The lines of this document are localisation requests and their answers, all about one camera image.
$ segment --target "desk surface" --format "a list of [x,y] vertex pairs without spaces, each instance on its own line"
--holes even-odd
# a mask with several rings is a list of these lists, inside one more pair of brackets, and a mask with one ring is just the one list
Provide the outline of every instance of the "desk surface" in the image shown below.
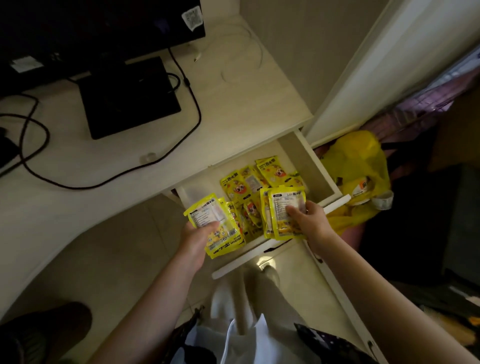
[[[236,16],[207,24],[206,38],[172,50],[192,84],[203,122],[159,164],[89,191],[57,188],[24,168],[0,179],[0,316],[83,231],[211,165],[299,128],[312,117],[271,55],[249,32]],[[194,62],[199,51],[202,55]],[[156,55],[168,72],[180,75],[166,51]],[[138,165],[148,153],[163,155],[198,121],[193,100],[182,85],[177,91],[180,113],[92,140],[75,84],[58,81],[27,93],[40,99],[34,117],[51,132],[49,146],[29,166],[73,186],[101,182]],[[30,107],[28,100],[19,97],[0,102],[2,112],[26,115]],[[0,120],[0,125],[13,131],[9,135],[13,140],[18,140],[21,124],[15,119]],[[42,131],[29,127],[26,153],[42,140]]]

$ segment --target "drawer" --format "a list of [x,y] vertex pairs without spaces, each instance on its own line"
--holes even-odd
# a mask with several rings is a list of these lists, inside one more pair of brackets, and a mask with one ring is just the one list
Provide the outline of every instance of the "drawer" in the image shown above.
[[[274,155],[278,156],[285,172],[297,170],[300,173],[305,182],[307,198],[322,206],[326,213],[349,201],[350,195],[342,195],[300,131],[290,132],[272,142],[209,167],[176,186],[178,195],[185,208],[213,192],[217,197],[227,197],[220,186],[220,179],[233,170],[254,164],[256,159]],[[281,243],[283,242],[261,236],[232,253],[215,258],[215,271],[212,277],[220,278]]]

